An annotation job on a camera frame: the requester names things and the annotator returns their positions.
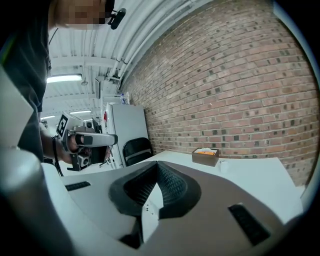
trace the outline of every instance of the brick wall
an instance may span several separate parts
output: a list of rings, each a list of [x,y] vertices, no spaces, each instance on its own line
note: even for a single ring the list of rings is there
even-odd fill
[[[123,91],[145,109],[156,153],[278,157],[296,185],[313,169],[319,102],[293,36],[261,0],[213,1],[147,51]]]

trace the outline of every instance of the refrigerator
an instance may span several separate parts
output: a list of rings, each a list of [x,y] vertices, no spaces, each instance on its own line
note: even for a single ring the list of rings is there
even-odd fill
[[[107,133],[118,136],[118,143],[113,145],[110,158],[114,160],[116,169],[126,167],[124,145],[137,138],[149,139],[144,109],[142,106],[108,103],[106,117]]]

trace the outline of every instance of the brown box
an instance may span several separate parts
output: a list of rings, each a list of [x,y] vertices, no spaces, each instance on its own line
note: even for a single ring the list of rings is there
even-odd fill
[[[198,147],[192,152],[192,162],[215,167],[219,160],[219,149],[210,148],[211,150],[216,150],[216,153],[214,155],[195,153],[195,151],[198,149],[200,148]]]

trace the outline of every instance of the black slot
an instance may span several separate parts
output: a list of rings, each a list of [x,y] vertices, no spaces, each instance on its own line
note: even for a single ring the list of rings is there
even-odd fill
[[[232,205],[228,209],[253,246],[256,246],[270,237],[270,233],[250,214],[250,212],[242,204]]]
[[[65,185],[65,188],[67,191],[72,191],[72,190],[82,189],[82,188],[88,187],[90,185],[91,184],[89,182],[83,181],[83,182],[79,182],[79,183],[75,183],[75,184]]]

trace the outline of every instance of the light fixture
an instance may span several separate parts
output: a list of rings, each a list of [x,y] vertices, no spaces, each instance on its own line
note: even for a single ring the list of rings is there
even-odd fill
[[[47,84],[67,81],[82,81],[82,74],[53,75],[46,79]]]
[[[82,113],[91,113],[91,110],[84,110],[84,111],[70,112],[70,114],[71,114],[71,115],[73,115],[73,114],[82,114]]]
[[[55,118],[55,117],[56,117],[55,115],[50,115],[50,116],[41,117],[40,119],[44,120],[44,119]]]

